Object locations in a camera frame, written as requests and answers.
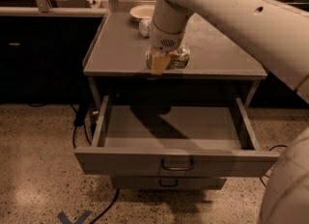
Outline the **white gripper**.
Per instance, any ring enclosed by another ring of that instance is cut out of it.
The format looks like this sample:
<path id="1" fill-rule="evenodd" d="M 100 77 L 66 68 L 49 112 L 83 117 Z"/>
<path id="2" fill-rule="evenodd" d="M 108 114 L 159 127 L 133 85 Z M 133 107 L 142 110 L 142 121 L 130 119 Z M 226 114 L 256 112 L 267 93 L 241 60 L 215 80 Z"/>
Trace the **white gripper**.
<path id="1" fill-rule="evenodd" d="M 165 52 L 152 56 L 152 74 L 161 75 L 168 68 L 171 57 L 166 52 L 178 49 L 182 43 L 186 23 L 153 21 L 150 30 L 151 47 Z"/>

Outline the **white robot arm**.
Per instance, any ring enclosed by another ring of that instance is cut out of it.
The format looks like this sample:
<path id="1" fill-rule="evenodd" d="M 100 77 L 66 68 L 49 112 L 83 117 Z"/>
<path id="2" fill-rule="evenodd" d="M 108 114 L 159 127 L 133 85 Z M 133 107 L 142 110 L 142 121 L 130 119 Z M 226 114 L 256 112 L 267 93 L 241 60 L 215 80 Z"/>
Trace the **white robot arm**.
<path id="1" fill-rule="evenodd" d="M 161 73 L 198 14 L 309 102 L 309 16 L 276 0 L 157 0 L 150 40 Z M 258 224 L 309 224 L 309 128 L 285 149 L 267 182 Z"/>

